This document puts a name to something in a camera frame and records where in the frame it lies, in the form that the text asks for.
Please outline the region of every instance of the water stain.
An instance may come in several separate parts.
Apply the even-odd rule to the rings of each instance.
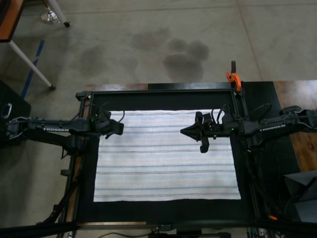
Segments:
[[[200,41],[189,44],[181,39],[173,39],[168,43],[171,51],[178,52],[166,56],[163,65],[169,78],[176,82],[197,82],[203,79],[203,61],[209,57],[209,48]]]
[[[168,43],[170,51],[185,52],[187,50],[187,42],[181,39],[173,39]]]
[[[133,36],[131,46],[137,49],[151,51],[160,47],[170,36],[168,29],[147,31]]]
[[[209,47],[200,41],[193,41],[187,47],[187,54],[200,61],[206,61],[209,57]]]
[[[200,81],[204,75],[202,63],[186,54],[167,56],[163,65],[168,76],[176,82],[196,82]]]
[[[120,59],[120,63],[127,73],[131,75],[134,82],[138,82],[138,77],[135,72],[138,66],[137,58],[134,56],[124,56]]]

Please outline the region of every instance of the table leg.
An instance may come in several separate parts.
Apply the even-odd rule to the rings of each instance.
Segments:
[[[59,18],[60,22],[64,23],[64,25],[66,27],[69,27],[69,21],[66,21],[66,18],[64,16],[64,14],[62,13],[62,11],[60,10],[56,0],[48,0],[51,7],[53,8],[54,12],[56,13],[57,17]]]
[[[26,57],[26,55],[18,48],[18,46],[13,42],[10,41],[9,45],[12,49],[30,66],[30,68],[49,86],[51,90],[55,90],[55,87],[45,78],[44,75],[35,67],[35,65]]]

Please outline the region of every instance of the white towel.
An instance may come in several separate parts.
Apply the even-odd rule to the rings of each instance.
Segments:
[[[241,199],[230,139],[211,139],[202,154],[180,133],[196,111],[125,112],[123,135],[100,138],[94,202]]]

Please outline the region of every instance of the black frame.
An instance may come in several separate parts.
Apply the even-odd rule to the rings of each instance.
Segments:
[[[245,98],[241,97],[241,95],[237,96],[234,90],[231,88],[231,85],[228,83],[206,83],[206,84],[149,84],[149,88],[147,91],[105,91],[105,92],[83,92],[78,95],[80,99],[80,108],[82,108],[85,104],[85,100],[88,96],[90,96],[90,101],[93,102],[94,95],[97,94],[124,94],[124,93],[158,93],[158,92],[179,92],[179,91],[208,91],[208,92],[219,92],[219,91],[230,91],[232,96],[232,101],[234,104],[234,110],[236,114],[239,114],[239,109],[237,105],[237,100],[242,105],[242,112],[245,116],[247,112],[247,105]],[[67,183],[65,188],[65,195],[69,191],[72,185],[72,175],[74,173],[74,164],[75,157],[72,157],[70,160],[69,170],[64,174],[67,176]],[[78,205],[78,194],[80,187],[77,190],[77,202],[74,212],[73,221],[76,218],[76,210]],[[255,220],[250,221],[237,221],[237,220],[208,220],[208,221],[193,221],[193,222],[182,222],[182,223],[174,223],[171,225],[171,229],[182,229],[182,228],[226,228],[226,227],[261,227],[266,229],[272,229],[284,232],[285,234],[293,234],[299,233],[302,237],[314,237],[316,236],[317,224],[312,223],[302,223],[302,222],[283,222],[283,221],[273,221],[269,219],[261,219],[260,211],[259,211],[259,197],[257,196],[255,189],[252,184],[250,184],[250,191],[253,201],[253,209],[255,212]],[[58,234],[58,237],[62,237],[65,232],[74,232],[78,229],[156,229],[160,228],[163,224],[148,224],[144,225],[87,225],[80,224],[78,222],[65,222],[66,220],[66,211],[67,206],[64,207],[62,211],[58,223],[39,223],[34,226],[27,227],[16,227],[16,228],[6,228],[0,229],[0,236],[4,238],[11,237],[44,237],[50,236],[54,234]]]

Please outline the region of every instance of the wet stain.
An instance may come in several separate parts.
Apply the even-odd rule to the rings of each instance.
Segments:
[[[205,61],[209,57],[209,47],[200,41],[193,41],[188,45],[187,54],[200,61]]]
[[[120,59],[122,67],[133,78],[134,82],[139,82],[135,70],[138,66],[138,60],[134,56],[124,56]]]
[[[133,56],[125,56],[122,57],[120,60],[120,63],[122,65],[123,68],[125,68],[125,70],[128,73],[133,73],[135,72],[137,66],[138,66],[138,60],[133,57]]]
[[[73,65],[83,76],[92,77],[107,71],[107,64],[103,57],[105,48],[94,46],[83,51],[80,57],[74,60]]]
[[[144,51],[155,50],[160,47],[169,38],[168,29],[159,29],[157,31],[148,31],[133,36],[131,46]]]
[[[187,50],[187,42],[181,39],[173,39],[168,43],[170,51],[185,52]]]
[[[209,57],[209,48],[200,41],[189,44],[184,40],[173,39],[168,43],[172,54],[165,57],[163,65],[170,79],[176,82],[197,82],[203,79],[203,61]]]
[[[167,56],[163,61],[163,65],[168,76],[177,82],[200,81],[204,75],[202,63],[191,59],[186,54]]]

